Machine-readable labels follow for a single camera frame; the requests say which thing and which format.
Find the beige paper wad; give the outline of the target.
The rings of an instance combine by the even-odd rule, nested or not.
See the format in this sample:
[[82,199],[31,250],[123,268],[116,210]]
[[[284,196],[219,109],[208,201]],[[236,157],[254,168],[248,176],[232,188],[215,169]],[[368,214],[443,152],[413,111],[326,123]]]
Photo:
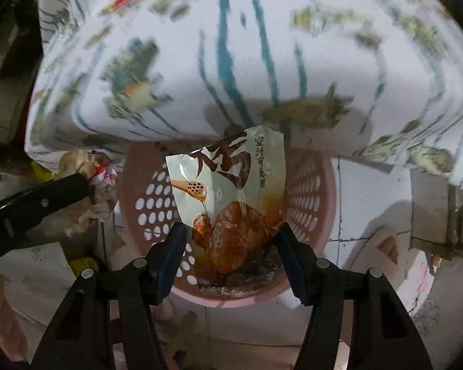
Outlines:
[[58,169],[60,178],[79,174],[88,181],[88,198],[77,204],[82,211],[78,222],[108,219],[119,201],[119,176],[111,159],[103,152],[75,149],[61,157]]

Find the white animal print tablecloth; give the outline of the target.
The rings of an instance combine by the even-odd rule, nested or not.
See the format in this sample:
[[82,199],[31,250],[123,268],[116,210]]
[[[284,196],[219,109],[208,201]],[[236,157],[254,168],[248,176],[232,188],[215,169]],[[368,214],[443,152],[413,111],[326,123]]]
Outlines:
[[221,139],[440,175],[463,190],[463,30],[440,0],[38,0],[25,150]]

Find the chicken wing food pouch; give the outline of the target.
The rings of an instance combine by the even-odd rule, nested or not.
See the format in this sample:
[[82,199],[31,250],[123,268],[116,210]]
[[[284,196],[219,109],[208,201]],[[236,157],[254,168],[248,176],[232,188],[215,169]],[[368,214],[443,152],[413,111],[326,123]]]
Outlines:
[[201,285],[277,271],[267,257],[268,241],[283,223],[282,133],[260,125],[165,162]]

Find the pink perforated plastic basket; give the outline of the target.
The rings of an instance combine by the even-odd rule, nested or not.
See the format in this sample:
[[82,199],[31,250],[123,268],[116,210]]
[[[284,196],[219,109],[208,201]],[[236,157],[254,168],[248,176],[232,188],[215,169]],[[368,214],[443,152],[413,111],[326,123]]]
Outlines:
[[[137,142],[131,145],[119,178],[119,203],[126,226],[124,241],[141,256],[166,238],[178,221],[165,157],[190,150],[181,142]],[[282,217],[297,239],[320,253],[329,239],[335,219],[335,174],[329,156],[311,150],[285,150],[287,179]],[[268,285],[254,286],[239,294],[212,294],[197,283],[194,266],[197,249],[189,243],[172,288],[175,295],[208,307],[237,308],[276,297],[290,287],[285,272]]]

